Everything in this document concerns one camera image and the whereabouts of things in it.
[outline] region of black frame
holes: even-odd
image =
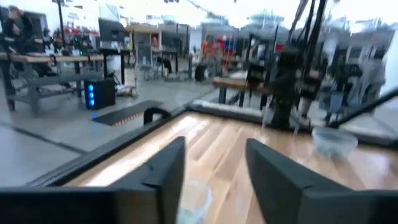
[[[197,112],[203,114],[210,114],[213,116],[219,116],[221,118],[228,118],[228,119],[236,119],[248,123],[254,123],[261,125],[262,120],[261,118],[255,118],[250,115],[236,113],[236,112],[228,112],[228,111],[221,111],[214,108],[206,108],[199,105],[194,104],[187,104],[176,110],[170,112],[171,116],[165,119],[161,119],[158,121],[154,121],[148,125],[143,126],[140,129],[136,129],[130,131],[122,136],[103,144],[100,147],[97,147],[95,150],[91,151],[90,153],[80,156],[66,164],[50,171],[49,173],[29,182],[27,185],[31,187],[55,187],[61,186],[69,181],[77,178],[79,175],[82,175],[86,171],[90,170],[97,164],[107,160],[111,156],[117,154],[118,152],[122,151],[129,145],[137,142],[141,138],[145,137],[147,134],[151,133],[155,129],[165,125],[169,121],[175,119],[176,117],[180,116],[184,112]],[[311,133],[312,129],[301,129],[301,133]],[[360,134],[355,134],[358,138],[360,144],[370,144],[379,147],[389,147],[391,149],[398,149],[398,142],[387,141],[383,138],[378,138],[375,136],[365,136]]]

